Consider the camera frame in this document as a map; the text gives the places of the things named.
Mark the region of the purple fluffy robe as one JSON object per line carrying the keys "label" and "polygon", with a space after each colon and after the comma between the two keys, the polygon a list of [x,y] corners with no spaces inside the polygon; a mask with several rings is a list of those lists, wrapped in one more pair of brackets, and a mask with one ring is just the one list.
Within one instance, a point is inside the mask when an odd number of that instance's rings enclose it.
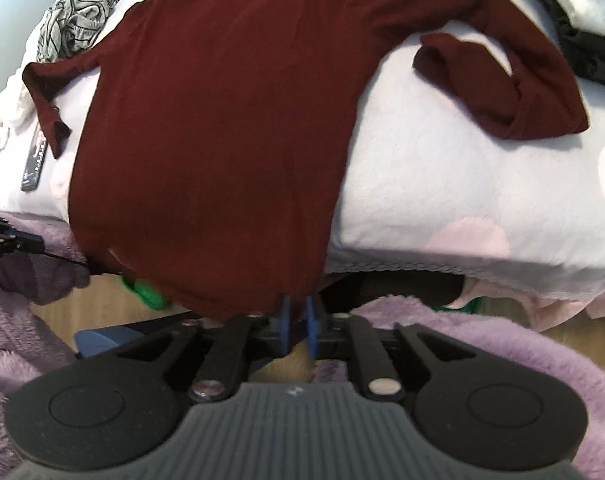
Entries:
{"label": "purple fluffy robe", "polygon": [[288,349],[255,336],[236,393],[188,392],[221,326],[180,314],[68,347],[44,304],[92,266],[53,221],[0,217],[0,479],[605,479],[605,371],[504,318],[383,297],[399,402],[312,358],[306,298]]}

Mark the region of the grey striped garment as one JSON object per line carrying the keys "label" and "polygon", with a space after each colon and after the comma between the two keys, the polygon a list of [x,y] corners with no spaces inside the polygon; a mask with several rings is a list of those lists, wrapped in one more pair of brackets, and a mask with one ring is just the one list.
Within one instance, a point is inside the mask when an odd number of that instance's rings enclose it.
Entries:
{"label": "grey striped garment", "polygon": [[34,60],[49,63],[89,50],[120,0],[56,0],[41,21]]}

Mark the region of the black garment under pile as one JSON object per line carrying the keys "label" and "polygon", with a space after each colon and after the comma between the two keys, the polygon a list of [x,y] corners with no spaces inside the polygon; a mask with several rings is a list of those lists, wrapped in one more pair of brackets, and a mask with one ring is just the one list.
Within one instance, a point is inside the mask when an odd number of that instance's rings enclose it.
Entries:
{"label": "black garment under pile", "polygon": [[537,0],[547,12],[560,49],[575,74],[605,85],[605,37],[575,28],[557,0]]}

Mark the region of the white pink-dotted bed sheet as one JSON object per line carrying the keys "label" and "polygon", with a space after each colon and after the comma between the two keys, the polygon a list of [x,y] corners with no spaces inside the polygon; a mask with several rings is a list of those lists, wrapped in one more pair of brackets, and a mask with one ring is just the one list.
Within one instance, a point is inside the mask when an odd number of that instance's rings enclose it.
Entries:
{"label": "white pink-dotted bed sheet", "polygon": [[[138,0],[121,0],[107,34]],[[550,36],[535,0],[513,0]],[[426,270],[465,276],[463,296],[605,311],[605,87],[580,79],[590,128],[533,142],[493,140],[410,66],[412,37],[365,92],[337,205],[327,273]],[[22,66],[0,94],[0,211],[63,219],[72,159],[45,157],[20,190],[37,119]]]}

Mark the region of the smartphone with lit screen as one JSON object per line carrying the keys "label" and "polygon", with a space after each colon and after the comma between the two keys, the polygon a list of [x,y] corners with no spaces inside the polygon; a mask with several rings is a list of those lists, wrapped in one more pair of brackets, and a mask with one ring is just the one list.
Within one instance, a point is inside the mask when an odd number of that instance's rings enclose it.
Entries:
{"label": "smartphone with lit screen", "polygon": [[22,192],[29,193],[38,188],[47,150],[48,140],[41,130],[37,130],[32,137],[26,166],[22,173],[20,185]]}

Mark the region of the dark red long-sleeve shirt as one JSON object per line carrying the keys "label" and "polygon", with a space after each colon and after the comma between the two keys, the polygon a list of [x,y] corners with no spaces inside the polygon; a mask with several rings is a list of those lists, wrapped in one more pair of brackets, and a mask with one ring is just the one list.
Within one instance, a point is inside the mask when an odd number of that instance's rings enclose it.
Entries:
{"label": "dark red long-sleeve shirt", "polygon": [[588,128],[564,56],[510,0],[144,0],[22,74],[55,157],[56,96],[100,74],[70,179],[78,246],[207,318],[311,295],[360,96],[412,34],[414,68],[490,136]]}

